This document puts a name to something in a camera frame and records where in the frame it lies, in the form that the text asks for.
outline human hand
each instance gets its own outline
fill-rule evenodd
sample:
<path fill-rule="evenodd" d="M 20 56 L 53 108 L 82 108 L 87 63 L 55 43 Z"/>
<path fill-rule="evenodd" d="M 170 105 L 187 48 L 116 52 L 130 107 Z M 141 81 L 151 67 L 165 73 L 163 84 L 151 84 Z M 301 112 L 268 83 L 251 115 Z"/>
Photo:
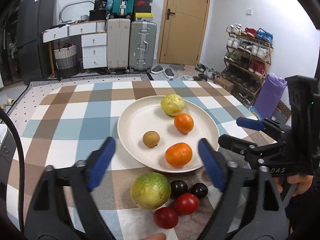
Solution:
<path fill-rule="evenodd" d="M 156 235 L 153 235 L 153 236 L 149 236 L 149 237 L 146 237 L 146 238 L 143 238 L 141 240 L 166 240 L 167 237 L 164 233 L 159 233 L 159 234 L 156 234 Z"/>
<path fill-rule="evenodd" d="M 282 186 L 279 184 L 279 177 L 278 178 L 272 178 L 274 183 L 276 184 L 278 193 L 280 194 L 283 191 Z M 313 176 L 306 175 L 306 174 L 297 174 L 293 176 L 287 177 L 287 182 L 290 184 L 296 184 L 298 183 L 298 187 L 296 188 L 295 192 L 292 194 L 292 197 L 295 197 L 297 195 L 301 195 L 305 193 L 312 184 Z"/>

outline purple plastic bag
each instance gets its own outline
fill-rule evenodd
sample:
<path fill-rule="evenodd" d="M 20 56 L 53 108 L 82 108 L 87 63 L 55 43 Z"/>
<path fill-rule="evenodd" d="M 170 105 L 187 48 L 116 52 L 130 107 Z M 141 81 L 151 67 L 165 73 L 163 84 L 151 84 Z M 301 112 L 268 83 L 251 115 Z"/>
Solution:
<path fill-rule="evenodd" d="M 254 104 L 262 118 L 271 118 L 287 85 L 285 80 L 277 78 L 273 73 L 267 75 Z"/>

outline blue gripper pad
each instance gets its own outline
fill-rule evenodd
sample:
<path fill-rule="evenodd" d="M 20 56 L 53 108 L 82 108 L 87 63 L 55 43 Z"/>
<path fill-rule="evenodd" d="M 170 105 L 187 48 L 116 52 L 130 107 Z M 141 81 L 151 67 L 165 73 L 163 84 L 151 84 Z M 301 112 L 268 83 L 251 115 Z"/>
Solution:
<path fill-rule="evenodd" d="M 261 121 L 252 120 L 244 117 L 239 117 L 236 121 L 240 127 L 248 128 L 255 131 L 264 130 L 265 126 Z"/>
<path fill-rule="evenodd" d="M 108 138 L 100 148 L 100 156 L 90 171 L 88 189 L 94 190 L 99 186 L 106 169 L 116 151 L 116 142 L 113 138 Z"/>
<path fill-rule="evenodd" d="M 212 149 L 206 139 L 198 143 L 198 152 L 214 187 L 223 192 L 227 178 L 227 161 Z"/>

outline small brown fruit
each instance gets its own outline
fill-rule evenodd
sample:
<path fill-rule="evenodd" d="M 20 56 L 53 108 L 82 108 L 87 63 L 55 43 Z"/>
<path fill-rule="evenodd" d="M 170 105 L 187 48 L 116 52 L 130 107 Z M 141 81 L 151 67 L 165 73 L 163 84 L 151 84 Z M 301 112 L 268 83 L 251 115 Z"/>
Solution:
<path fill-rule="evenodd" d="M 149 132 L 146 132 L 144 135 L 143 135 L 143 138 L 142 138 L 142 141 L 143 143 L 145 144 L 145 146 L 147 147 L 153 147 L 153 146 L 156 146 L 158 145 L 159 141 L 160 141 L 160 136 L 157 132 L 155 131 L 149 131 Z"/>

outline door frame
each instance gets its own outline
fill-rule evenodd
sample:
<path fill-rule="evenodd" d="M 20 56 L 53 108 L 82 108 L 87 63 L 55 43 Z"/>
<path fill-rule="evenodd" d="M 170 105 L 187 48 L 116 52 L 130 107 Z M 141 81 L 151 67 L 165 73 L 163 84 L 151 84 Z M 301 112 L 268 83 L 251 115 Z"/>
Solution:
<path fill-rule="evenodd" d="M 163 41 L 164 24 L 165 24 L 166 15 L 167 15 L 167 7 L 168 7 L 168 0 L 164 0 L 163 9 L 162 9 L 162 17 L 161 17 L 161 25 L 160 25 L 160 35 L 159 35 L 159 42 L 158 42 L 158 51 L 157 51 L 157 61 L 158 61 L 158 63 L 160 63 L 160 55 L 161 55 L 161 47 L 162 47 L 162 41 Z M 206 9 L 206 14 L 205 14 L 205 19 L 204 19 L 204 28 L 203 28 L 203 32 L 202 32 L 202 38 L 201 38 L 200 48 L 199 48 L 199 51 L 198 51 L 198 60 L 197 60 L 197 63 L 199 63 L 199 61 L 200 61 L 200 54 L 201 54 L 201 51 L 202 51 L 202 45 L 203 45 L 203 41 L 204 41 L 204 35 L 205 35 L 205 31 L 206 31 L 206 29 L 207 29 L 207 21 L 208 21 L 208 15 L 209 15 L 209 7 L 210 7 L 210 0 L 208 0 L 208 3 L 207 3 L 207 9 Z"/>

